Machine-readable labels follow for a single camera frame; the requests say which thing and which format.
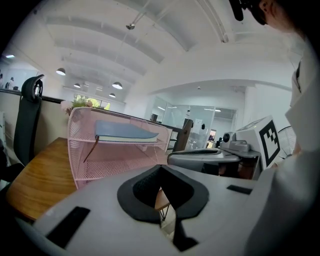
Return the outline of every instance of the black office chair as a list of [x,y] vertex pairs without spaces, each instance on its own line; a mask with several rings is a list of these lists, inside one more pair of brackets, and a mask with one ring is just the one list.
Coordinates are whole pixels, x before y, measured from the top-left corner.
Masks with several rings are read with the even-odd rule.
[[35,157],[34,145],[41,110],[44,75],[27,79],[21,88],[21,99],[14,131],[13,149],[22,163],[13,164],[0,172],[0,179],[12,182]]

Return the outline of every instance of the fan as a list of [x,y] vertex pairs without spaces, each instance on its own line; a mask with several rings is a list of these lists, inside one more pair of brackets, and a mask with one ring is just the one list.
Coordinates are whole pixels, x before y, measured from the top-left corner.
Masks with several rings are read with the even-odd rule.
[[293,154],[296,144],[296,134],[292,127],[288,126],[278,132],[278,139],[280,152],[276,162],[281,162],[283,159],[286,159]]

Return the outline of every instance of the chair backrest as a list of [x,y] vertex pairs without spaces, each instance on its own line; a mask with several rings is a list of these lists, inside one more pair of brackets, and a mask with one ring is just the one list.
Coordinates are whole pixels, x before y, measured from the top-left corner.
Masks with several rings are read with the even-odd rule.
[[21,88],[22,98],[19,103],[16,120],[13,149],[17,158],[26,166],[34,157],[34,145],[37,125],[42,103],[43,83],[40,80],[44,75],[27,79]]

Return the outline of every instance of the arched ceiling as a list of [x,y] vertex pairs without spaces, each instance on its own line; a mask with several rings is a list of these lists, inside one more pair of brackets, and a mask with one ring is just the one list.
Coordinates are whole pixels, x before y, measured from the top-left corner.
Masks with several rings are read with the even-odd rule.
[[[147,73],[188,52],[221,44],[265,45],[298,54],[302,49],[295,38],[259,25],[248,11],[243,22],[236,21],[227,0],[49,0],[39,6],[38,16],[67,76],[89,86],[93,81],[92,86],[101,85],[106,96],[116,92],[121,101]],[[135,28],[128,30],[131,23]],[[115,81],[124,90],[113,89]]]

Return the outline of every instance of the blue notebook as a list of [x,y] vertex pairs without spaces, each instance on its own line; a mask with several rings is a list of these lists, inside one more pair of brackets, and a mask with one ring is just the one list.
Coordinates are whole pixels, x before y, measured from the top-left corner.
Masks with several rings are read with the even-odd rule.
[[95,121],[95,137],[107,142],[157,142],[159,133],[150,132],[131,123]]

